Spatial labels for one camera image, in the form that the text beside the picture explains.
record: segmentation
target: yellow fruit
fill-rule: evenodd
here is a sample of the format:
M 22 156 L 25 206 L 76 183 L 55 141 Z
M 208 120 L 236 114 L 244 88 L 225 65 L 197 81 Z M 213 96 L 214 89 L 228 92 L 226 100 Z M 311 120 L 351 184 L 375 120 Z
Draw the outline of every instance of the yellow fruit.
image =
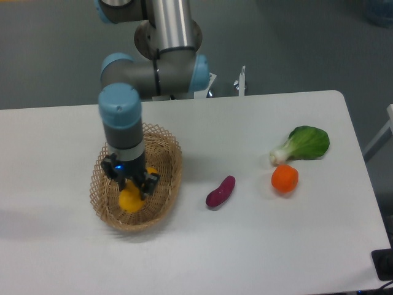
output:
M 147 172 L 157 173 L 157 170 L 149 167 Z M 132 181 L 127 181 L 124 190 L 122 190 L 119 195 L 120 208 L 128 213 L 134 213 L 139 211 L 143 207 L 143 204 L 145 204 L 145 201 L 141 200 L 141 193 L 139 189 Z

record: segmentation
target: purple sweet potato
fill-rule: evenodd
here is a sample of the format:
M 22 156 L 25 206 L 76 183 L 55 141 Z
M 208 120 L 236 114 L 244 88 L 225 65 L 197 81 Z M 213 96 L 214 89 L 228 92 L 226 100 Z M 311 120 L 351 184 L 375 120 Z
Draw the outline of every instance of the purple sweet potato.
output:
M 233 176 L 225 178 L 217 189 L 208 194 L 208 197 L 206 198 L 207 206 L 214 208 L 228 200 L 233 188 L 235 187 L 235 182 L 236 181 Z

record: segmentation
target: white table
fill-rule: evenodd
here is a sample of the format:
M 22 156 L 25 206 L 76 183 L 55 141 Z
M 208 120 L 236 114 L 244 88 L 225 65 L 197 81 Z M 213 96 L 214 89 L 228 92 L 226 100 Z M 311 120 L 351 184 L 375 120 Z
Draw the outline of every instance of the white table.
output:
M 122 235 L 95 216 L 97 106 L 0 111 L 2 294 L 316 294 L 377 288 L 371 251 L 388 248 L 338 92 L 159 101 L 143 119 L 177 136 L 184 177 L 162 223 Z M 327 131 L 322 160 L 292 163 L 291 198 L 270 186 L 268 152 L 292 129 Z M 218 211 L 207 194 L 236 188 Z

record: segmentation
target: orange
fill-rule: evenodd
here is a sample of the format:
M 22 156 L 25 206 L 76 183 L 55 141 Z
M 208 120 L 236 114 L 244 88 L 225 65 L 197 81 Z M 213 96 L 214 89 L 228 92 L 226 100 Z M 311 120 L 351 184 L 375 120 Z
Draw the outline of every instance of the orange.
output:
M 149 167 L 148 173 L 157 173 L 157 170 Z M 145 201 L 141 200 L 141 192 L 132 181 L 127 181 L 124 190 L 119 195 L 119 206 L 128 213 L 134 213 L 142 209 Z
M 271 176 L 271 185 L 283 194 L 293 191 L 298 181 L 298 171 L 289 165 L 278 166 Z

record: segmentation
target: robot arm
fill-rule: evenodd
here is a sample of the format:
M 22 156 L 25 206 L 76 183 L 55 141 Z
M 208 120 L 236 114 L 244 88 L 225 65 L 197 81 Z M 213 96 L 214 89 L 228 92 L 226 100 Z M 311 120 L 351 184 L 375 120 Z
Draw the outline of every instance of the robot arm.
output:
M 109 151 L 101 166 L 120 190 L 129 179 L 145 199 L 154 192 L 159 175 L 146 170 L 140 97 L 204 90 L 209 84 L 208 62 L 196 54 L 188 0 L 95 2 L 105 21 L 148 18 L 157 30 L 157 58 L 134 63 L 129 55 L 113 53 L 104 60 L 98 100 Z

